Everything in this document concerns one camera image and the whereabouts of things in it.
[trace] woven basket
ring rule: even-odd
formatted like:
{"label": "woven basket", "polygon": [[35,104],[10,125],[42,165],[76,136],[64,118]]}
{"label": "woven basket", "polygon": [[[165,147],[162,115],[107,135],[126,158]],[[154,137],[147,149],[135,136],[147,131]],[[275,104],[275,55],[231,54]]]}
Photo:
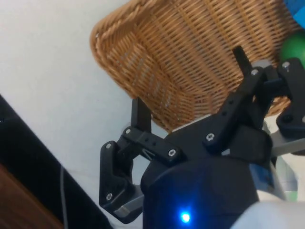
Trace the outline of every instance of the woven basket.
{"label": "woven basket", "polygon": [[[132,0],[95,25],[90,43],[98,64],[172,131],[217,112],[239,85],[233,47],[277,64],[298,29],[283,0]],[[287,103],[277,99],[269,115]]]}

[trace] blue led light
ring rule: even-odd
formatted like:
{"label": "blue led light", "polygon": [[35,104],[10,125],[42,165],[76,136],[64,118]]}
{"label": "blue led light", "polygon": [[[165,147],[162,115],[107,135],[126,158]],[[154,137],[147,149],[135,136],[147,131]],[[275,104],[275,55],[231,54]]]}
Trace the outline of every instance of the blue led light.
{"label": "blue led light", "polygon": [[190,214],[184,212],[181,214],[181,220],[183,223],[188,223],[190,221],[191,217]]}

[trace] blue object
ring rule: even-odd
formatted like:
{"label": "blue object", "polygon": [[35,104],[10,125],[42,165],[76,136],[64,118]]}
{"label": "blue object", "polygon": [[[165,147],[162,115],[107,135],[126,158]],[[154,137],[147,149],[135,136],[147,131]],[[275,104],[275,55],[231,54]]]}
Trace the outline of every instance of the blue object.
{"label": "blue object", "polygon": [[305,1],[304,0],[284,0],[294,20],[305,28]]}
{"label": "blue object", "polygon": [[189,213],[184,212],[184,213],[181,214],[181,221],[183,223],[188,223],[190,221],[190,219],[191,219],[191,216],[190,216]]}

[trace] wooden surface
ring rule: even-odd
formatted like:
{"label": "wooden surface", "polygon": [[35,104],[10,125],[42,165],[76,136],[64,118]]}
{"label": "wooden surface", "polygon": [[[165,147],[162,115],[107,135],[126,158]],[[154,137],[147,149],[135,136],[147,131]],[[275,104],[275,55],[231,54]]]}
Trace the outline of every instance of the wooden surface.
{"label": "wooden surface", "polygon": [[0,165],[0,228],[62,229],[62,224]]}

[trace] white wall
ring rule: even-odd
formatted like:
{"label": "white wall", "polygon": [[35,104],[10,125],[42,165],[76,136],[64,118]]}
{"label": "white wall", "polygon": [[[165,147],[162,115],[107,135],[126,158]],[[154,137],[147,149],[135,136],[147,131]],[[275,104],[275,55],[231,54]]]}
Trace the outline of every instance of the white wall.
{"label": "white wall", "polygon": [[[131,99],[92,58],[89,35],[125,2],[0,0],[0,93],[96,204],[100,147],[130,121]],[[136,161],[137,181],[146,166]]]}

